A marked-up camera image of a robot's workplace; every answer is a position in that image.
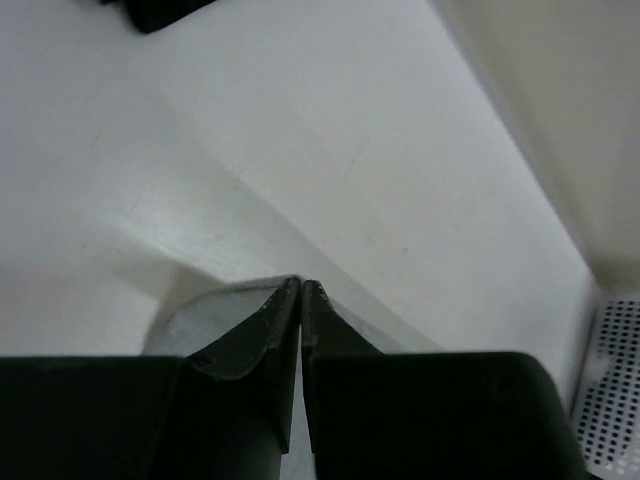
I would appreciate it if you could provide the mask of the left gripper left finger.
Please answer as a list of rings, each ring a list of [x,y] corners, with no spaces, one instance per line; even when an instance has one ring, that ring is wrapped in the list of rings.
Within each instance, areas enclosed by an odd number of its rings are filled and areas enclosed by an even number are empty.
[[[288,453],[300,280],[283,277],[258,310],[182,361],[153,479],[277,479]]]

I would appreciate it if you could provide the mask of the folded black tank top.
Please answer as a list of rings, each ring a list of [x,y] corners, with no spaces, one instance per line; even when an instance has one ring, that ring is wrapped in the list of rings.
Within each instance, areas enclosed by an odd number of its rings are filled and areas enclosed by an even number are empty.
[[[104,0],[117,5],[141,34],[158,32],[213,4],[215,0]]]

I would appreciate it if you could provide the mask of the grey tank top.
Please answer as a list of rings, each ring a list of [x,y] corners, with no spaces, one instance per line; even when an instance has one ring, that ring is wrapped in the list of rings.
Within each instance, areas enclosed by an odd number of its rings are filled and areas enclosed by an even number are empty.
[[[145,339],[143,353],[186,356],[217,340],[263,305],[282,277],[214,285],[191,291],[184,285],[165,298]],[[337,313],[385,353],[437,352],[442,348],[366,292],[326,294]],[[291,446],[282,457],[282,479],[314,479],[315,468],[303,400],[302,366],[296,366]]]

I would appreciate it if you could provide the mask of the white plastic basket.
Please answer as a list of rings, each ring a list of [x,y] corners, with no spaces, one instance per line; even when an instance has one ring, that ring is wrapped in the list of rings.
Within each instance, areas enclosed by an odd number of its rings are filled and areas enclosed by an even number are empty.
[[[639,294],[596,309],[572,425],[586,469],[598,479],[639,477]]]

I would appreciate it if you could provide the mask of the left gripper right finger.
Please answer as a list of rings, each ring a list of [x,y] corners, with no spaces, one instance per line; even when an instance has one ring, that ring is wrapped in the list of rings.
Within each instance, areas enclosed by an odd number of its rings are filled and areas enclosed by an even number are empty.
[[[302,370],[319,479],[377,479],[375,416],[384,396],[374,370],[382,353],[337,313],[320,282],[302,288]]]

